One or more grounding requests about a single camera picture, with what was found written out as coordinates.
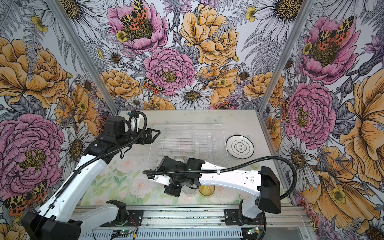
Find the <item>clear glass cup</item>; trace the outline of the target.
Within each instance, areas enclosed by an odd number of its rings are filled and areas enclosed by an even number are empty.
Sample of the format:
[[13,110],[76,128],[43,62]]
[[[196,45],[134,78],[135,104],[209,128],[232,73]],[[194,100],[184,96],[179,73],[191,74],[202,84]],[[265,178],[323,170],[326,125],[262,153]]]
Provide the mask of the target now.
[[191,189],[187,186],[182,186],[182,192],[186,195],[193,195],[196,192],[196,189]]

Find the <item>amber glass cup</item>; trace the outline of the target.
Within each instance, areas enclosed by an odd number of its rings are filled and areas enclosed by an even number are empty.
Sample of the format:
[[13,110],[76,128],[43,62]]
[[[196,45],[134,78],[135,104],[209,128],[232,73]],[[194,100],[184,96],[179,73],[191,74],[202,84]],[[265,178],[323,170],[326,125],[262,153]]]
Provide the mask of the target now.
[[205,197],[211,196],[215,192],[215,186],[199,186],[199,192]]

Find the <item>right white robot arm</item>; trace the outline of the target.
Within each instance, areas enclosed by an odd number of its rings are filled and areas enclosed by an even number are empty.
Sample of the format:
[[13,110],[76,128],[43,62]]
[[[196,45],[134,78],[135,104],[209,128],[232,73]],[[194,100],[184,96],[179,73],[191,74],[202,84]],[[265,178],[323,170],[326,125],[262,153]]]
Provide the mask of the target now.
[[240,213],[248,219],[256,218],[261,212],[281,213],[280,181],[271,168],[262,166],[259,171],[233,170],[226,173],[224,169],[204,160],[190,158],[184,163],[165,156],[156,172],[186,172],[148,175],[148,179],[164,185],[165,193],[177,198],[183,186],[190,189],[215,186],[247,193],[249,196],[240,203]]

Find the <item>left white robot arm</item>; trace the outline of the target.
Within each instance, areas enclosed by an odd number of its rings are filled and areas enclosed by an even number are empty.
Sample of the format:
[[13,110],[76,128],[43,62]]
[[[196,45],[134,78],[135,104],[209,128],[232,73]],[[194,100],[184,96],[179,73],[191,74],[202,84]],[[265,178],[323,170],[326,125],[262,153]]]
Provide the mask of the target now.
[[84,193],[116,154],[122,157],[133,145],[151,144],[156,139],[147,127],[147,116],[131,111],[129,118],[106,120],[104,131],[86,148],[73,172],[39,210],[21,219],[32,240],[77,240],[83,234],[106,224],[125,224],[129,220],[126,204],[110,200],[103,206],[75,216],[74,210]]

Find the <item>green circuit board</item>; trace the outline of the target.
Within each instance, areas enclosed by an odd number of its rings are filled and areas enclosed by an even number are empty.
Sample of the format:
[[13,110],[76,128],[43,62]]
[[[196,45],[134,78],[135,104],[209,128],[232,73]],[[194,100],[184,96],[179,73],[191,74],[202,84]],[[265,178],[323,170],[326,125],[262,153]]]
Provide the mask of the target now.
[[111,235],[111,239],[114,239],[114,238],[127,238],[129,237],[131,234],[131,231],[130,230],[119,230],[119,231],[113,231],[112,232],[112,235]]

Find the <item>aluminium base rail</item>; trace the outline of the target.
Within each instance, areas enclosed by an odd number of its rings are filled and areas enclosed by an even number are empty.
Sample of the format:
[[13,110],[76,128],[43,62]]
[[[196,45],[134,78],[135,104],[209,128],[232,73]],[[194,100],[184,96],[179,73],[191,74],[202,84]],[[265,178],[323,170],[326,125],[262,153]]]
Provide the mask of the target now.
[[[74,210],[79,216],[101,206],[80,206]],[[224,209],[238,209],[235,205],[188,205],[188,206],[127,206],[127,210],[143,210],[140,227],[97,227],[81,235],[81,239],[107,240],[113,231],[130,230],[127,238],[132,239],[135,231],[138,240],[170,239],[242,239],[253,240],[266,230],[266,240],[314,240],[315,233],[302,207],[284,206],[281,214],[264,217],[261,226],[226,226]]]

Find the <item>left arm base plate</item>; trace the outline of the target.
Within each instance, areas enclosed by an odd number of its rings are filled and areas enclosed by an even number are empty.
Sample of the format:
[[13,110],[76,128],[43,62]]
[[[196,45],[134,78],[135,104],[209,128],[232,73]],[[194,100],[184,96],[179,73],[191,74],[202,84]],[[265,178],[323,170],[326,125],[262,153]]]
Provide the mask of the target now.
[[143,215],[143,210],[127,210],[127,217],[122,222],[114,220],[101,225],[101,227],[140,227],[142,225]]

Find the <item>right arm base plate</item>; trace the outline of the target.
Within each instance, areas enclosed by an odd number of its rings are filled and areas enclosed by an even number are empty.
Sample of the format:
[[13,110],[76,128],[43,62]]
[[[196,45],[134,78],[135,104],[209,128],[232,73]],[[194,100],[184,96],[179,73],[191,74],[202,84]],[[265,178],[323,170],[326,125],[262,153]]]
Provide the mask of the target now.
[[226,226],[261,226],[264,225],[265,220],[262,214],[259,214],[255,219],[244,217],[239,209],[224,209],[224,220]]

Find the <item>aluminium corner post left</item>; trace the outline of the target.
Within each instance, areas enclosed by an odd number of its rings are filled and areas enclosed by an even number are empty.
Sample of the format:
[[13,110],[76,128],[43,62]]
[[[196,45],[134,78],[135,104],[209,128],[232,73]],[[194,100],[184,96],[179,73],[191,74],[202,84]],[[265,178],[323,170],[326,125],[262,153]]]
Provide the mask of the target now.
[[89,56],[86,48],[84,47],[83,42],[80,36],[78,35],[77,31],[75,30],[74,25],[71,23],[70,18],[66,14],[61,2],[48,1],[47,4],[50,10],[53,12],[54,16],[56,17],[58,23],[63,28],[66,36],[69,38],[69,42],[79,55],[80,59],[82,60],[82,63],[85,65],[88,74],[92,77],[93,81],[95,82],[95,85],[100,91],[106,104],[110,108],[112,115],[117,116],[120,113],[120,109],[118,108],[110,93],[108,92],[107,87],[105,86],[96,66],[92,62],[91,57]]

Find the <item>aluminium corner post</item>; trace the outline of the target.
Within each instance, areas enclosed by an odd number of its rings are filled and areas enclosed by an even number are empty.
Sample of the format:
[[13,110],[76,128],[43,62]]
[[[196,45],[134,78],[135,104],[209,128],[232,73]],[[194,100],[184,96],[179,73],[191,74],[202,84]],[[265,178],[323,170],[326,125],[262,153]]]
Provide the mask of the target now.
[[262,100],[258,107],[258,114],[261,115],[264,109],[266,108],[267,103],[269,102],[273,90],[278,84],[279,78],[281,76],[281,73],[283,71],[283,68],[289,58],[290,52],[293,49],[299,34],[301,33],[302,29],[305,27],[306,20],[308,19],[311,9],[313,5],[315,4],[314,0],[307,0],[303,1],[302,7],[298,13],[297,19],[293,25],[293,29],[289,33],[287,37],[286,44],[283,48],[283,51],[279,57],[279,60],[277,62],[277,65],[275,69],[273,70],[273,74],[271,76],[271,80],[269,85],[266,88],[266,92],[264,93]]
[[84,47],[83,42],[80,36],[78,35],[77,31],[75,30],[74,25],[71,23],[70,18],[66,14],[61,2],[48,1],[47,4],[50,10],[53,12],[54,16],[56,17],[58,23],[63,28],[66,36],[69,38],[69,42],[79,55],[80,59],[82,60],[82,63],[85,65],[88,74],[92,77],[93,81],[95,82],[95,85],[100,91],[106,104],[110,108],[112,115],[117,116],[120,113],[120,109],[118,108],[110,93],[108,92],[107,87],[105,86],[96,66],[92,62],[91,57],[89,56],[86,48]]

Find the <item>aluminium corner post right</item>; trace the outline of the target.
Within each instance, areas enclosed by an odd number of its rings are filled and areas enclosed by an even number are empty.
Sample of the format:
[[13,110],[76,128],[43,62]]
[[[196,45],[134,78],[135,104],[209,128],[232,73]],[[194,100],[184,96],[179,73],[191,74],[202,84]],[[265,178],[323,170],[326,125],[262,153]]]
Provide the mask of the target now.
[[279,78],[281,76],[281,73],[283,71],[283,68],[289,58],[290,52],[293,49],[299,34],[301,33],[302,29],[305,27],[306,20],[308,19],[311,9],[313,5],[315,4],[314,0],[307,0],[303,1],[302,7],[298,13],[297,19],[293,25],[293,29],[289,33],[287,37],[286,44],[283,48],[283,51],[279,57],[279,60],[277,62],[277,65],[275,69],[273,70],[273,74],[271,76],[271,80],[269,85],[266,88],[266,92],[264,93],[262,100],[258,107],[258,114],[261,115],[264,109],[266,108],[267,103],[269,102],[273,90],[278,84]]

